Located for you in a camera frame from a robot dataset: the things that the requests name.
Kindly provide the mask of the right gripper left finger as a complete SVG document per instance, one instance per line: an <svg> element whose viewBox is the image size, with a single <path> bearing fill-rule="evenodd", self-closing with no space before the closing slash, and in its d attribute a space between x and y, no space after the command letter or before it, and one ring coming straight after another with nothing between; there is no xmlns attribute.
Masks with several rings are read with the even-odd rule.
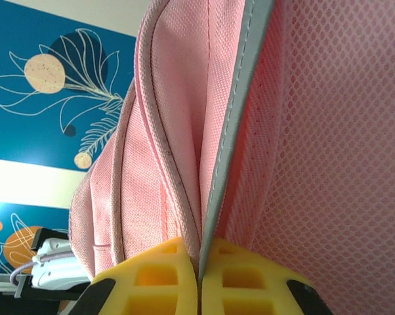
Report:
<svg viewBox="0 0 395 315"><path fill-rule="evenodd" d="M197 314L196 275L182 238L165 241L99 273L71 313Z"/></svg>

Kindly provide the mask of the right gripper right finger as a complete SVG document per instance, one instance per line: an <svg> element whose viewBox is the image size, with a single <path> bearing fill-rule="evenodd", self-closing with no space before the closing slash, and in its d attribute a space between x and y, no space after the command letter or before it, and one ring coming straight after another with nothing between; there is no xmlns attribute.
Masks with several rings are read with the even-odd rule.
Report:
<svg viewBox="0 0 395 315"><path fill-rule="evenodd" d="M202 314L331 314L304 276L217 238L201 287Z"/></svg>

